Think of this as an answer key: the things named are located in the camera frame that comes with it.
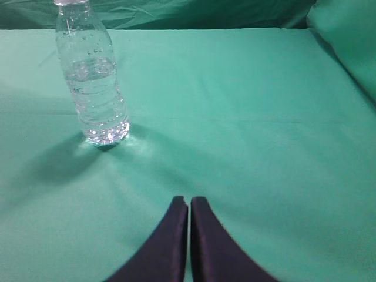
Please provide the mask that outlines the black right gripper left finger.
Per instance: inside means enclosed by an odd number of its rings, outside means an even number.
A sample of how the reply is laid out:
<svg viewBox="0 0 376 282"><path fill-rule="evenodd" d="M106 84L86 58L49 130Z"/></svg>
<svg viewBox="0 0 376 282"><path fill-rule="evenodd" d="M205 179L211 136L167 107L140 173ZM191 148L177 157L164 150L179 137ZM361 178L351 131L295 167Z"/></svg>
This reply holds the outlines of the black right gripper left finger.
<svg viewBox="0 0 376 282"><path fill-rule="evenodd" d="M176 196L149 238L107 281L184 281L187 229L188 206Z"/></svg>

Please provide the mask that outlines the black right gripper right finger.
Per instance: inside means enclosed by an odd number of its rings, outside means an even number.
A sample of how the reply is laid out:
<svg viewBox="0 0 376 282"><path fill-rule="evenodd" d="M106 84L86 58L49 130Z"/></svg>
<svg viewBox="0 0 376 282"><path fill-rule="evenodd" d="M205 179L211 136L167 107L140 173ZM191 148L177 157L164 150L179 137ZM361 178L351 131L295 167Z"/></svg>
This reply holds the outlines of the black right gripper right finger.
<svg viewBox="0 0 376 282"><path fill-rule="evenodd" d="M193 281L276 281L255 263L219 222L205 197L190 204Z"/></svg>

